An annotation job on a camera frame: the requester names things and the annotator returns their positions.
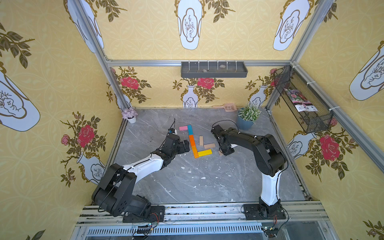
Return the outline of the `teal wooden block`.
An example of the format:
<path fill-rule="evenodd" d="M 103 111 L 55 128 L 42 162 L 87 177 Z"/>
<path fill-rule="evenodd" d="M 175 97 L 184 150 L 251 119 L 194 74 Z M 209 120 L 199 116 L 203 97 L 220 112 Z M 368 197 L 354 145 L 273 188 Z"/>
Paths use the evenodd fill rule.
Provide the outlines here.
<path fill-rule="evenodd" d="M 193 129 L 192 129 L 192 126 L 191 126 L 191 125 L 187 125 L 187 127 L 188 127 L 188 133 L 189 133 L 189 135 L 192 136 L 192 135 L 194 134 Z"/>

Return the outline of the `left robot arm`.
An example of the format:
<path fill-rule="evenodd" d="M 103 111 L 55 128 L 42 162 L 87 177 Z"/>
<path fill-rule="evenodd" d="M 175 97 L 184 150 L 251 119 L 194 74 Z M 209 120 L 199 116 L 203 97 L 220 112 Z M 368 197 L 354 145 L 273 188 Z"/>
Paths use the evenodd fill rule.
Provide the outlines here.
<path fill-rule="evenodd" d="M 107 212 L 113 217 L 127 213 L 147 219 L 152 204 L 145 197 L 133 195 L 135 184 L 167 167 L 177 155 L 189 151 L 189 141 L 168 133 L 162 145 L 148 157 L 124 166 L 112 164 L 92 194 L 93 202 L 99 206 L 98 212 Z"/>

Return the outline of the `amber orange wooden block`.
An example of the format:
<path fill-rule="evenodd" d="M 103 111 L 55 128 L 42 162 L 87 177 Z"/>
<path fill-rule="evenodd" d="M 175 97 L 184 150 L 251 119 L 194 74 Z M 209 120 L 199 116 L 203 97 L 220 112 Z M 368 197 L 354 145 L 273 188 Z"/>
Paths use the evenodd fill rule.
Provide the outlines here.
<path fill-rule="evenodd" d="M 194 154 L 194 158 L 197 159 L 199 157 L 199 153 L 197 151 L 196 146 L 192 146 L 192 151 L 193 151 L 193 154 Z"/>

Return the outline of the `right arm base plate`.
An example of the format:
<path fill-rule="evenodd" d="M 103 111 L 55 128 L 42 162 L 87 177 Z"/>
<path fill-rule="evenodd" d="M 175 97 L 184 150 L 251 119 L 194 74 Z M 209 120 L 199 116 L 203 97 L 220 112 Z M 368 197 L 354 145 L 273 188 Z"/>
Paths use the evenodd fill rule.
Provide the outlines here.
<path fill-rule="evenodd" d="M 245 204 L 242 212 L 246 216 L 246 220 L 285 220 L 286 214 L 283 207 L 276 203 L 273 206 L 265 204 Z"/>

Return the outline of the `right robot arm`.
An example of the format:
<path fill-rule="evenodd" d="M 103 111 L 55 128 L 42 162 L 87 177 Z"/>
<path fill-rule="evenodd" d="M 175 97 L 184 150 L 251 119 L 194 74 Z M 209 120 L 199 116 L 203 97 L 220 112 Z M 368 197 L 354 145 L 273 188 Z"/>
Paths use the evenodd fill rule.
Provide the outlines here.
<path fill-rule="evenodd" d="M 253 152 L 256 165 L 262 173 L 262 193 L 257 204 L 245 204 L 242 212 L 247 220 L 285 220 L 288 214 L 279 195 L 280 176 L 285 170 L 286 157 L 274 136 L 254 136 L 235 128 L 223 129 L 215 125 L 211 133 L 218 141 L 220 151 L 228 156 L 235 152 L 234 145 Z"/>

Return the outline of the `red orange wooden block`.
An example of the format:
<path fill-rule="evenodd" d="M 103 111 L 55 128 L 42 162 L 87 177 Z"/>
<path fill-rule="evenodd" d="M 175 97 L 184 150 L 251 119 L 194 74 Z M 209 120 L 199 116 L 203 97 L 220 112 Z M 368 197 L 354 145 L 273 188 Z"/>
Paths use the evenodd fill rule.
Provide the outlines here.
<path fill-rule="evenodd" d="M 195 143 L 195 139 L 194 139 L 194 136 L 193 135 L 189 135 L 189 139 L 190 139 L 190 144 L 192 147 L 195 147 L 196 146 L 196 143 Z"/>

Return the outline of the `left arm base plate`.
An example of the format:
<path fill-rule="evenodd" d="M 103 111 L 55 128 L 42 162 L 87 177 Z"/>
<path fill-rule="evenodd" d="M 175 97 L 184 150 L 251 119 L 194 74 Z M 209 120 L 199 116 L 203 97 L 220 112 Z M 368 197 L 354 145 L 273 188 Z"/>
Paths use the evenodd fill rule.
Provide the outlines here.
<path fill-rule="evenodd" d="M 151 206 L 144 215 L 127 213 L 123 217 L 123 223 L 162 223 L 165 217 L 165 206 Z"/>

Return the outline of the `natural wooden block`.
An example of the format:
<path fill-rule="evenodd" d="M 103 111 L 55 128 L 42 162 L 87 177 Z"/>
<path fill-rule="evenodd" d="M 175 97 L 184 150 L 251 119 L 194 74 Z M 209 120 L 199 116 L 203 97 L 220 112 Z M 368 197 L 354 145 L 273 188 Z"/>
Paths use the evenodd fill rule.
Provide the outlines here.
<path fill-rule="evenodd" d="M 200 146 L 204 145 L 204 137 L 203 136 L 199 136 L 199 145 Z"/>
<path fill-rule="evenodd" d="M 207 149 L 213 149 L 216 147 L 216 144 L 215 143 L 212 143 L 212 144 L 206 144 L 204 145 L 204 148 L 207 150 Z"/>

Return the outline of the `yellow wooden block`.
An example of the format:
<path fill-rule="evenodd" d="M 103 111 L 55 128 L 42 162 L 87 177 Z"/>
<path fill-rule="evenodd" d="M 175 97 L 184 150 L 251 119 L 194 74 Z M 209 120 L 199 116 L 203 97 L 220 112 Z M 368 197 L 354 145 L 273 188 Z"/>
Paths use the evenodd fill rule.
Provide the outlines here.
<path fill-rule="evenodd" d="M 200 157 L 205 157 L 205 156 L 211 155 L 212 153 L 213 153 L 212 150 L 208 149 L 208 150 L 204 150 L 204 151 L 199 151 L 198 152 L 198 156 L 199 156 L 199 158 Z"/>

